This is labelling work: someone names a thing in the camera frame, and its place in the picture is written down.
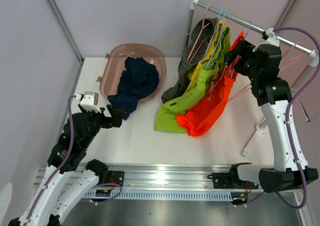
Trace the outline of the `navy blue shorts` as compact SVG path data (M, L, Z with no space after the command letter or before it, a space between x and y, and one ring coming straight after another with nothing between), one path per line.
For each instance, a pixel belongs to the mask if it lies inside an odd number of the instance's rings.
M127 120L138 106L141 99L150 96L159 83L156 66L142 57L128 57L124 62L125 70L121 73L115 95L109 95L108 101L118 110L124 110L123 119Z

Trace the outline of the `lime green shorts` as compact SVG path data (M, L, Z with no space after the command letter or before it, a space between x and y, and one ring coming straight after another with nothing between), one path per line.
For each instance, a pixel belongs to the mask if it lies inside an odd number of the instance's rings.
M223 45L227 51L230 49L230 28L228 34L225 32ZM164 103L156 115L154 129L161 132L187 134L189 128L182 126L182 122L177 122L177 117L184 118L187 110L194 107L205 97L210 81L218 74L210 80L198 79L197 85L193 90Z

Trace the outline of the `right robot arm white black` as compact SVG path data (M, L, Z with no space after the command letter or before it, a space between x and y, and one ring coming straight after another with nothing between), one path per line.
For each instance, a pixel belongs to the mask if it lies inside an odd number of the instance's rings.
M303 188L319 178L311 168L300 147L293 112L288 108L293 101L289 84L278 76L282 52L278 44L263 42L255 46L242 39L226 53L224 62L234 65L237 73L250 80L251 92L267 122L273 148L273 167L238 163L236 171L228 175L228 182L239 188L246 181L259 184L266 193L277 193Z

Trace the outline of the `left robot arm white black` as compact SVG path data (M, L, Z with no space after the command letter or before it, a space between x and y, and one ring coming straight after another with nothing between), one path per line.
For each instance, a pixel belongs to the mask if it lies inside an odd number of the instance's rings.
M110 104L106 109L110 116L105 116L102 107L94 111L81 106L80 112L70 113L30 205L23 215L9 222L10 226L60 226L85 194L95 187L107 187L109 195L117 188L116 196L121 194L124 172L109 171L109 167L97 159L89 161L76 182L62 192L100 129L122 125L124 111Z

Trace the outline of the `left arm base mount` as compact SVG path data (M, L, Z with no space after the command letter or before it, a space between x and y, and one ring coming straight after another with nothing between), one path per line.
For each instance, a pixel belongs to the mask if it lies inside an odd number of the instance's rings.
M121 187L124 184L125 172L118 170L108 170L107 172L103 172L101 176L99 176L99 184L113 183L118 184Z

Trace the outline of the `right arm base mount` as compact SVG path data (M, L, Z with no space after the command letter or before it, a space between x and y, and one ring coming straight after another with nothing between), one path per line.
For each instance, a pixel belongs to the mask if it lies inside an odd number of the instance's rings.
M215 189L240 189L241 184L237 180L234 173L211 173L207 175L207 179L211 180Z

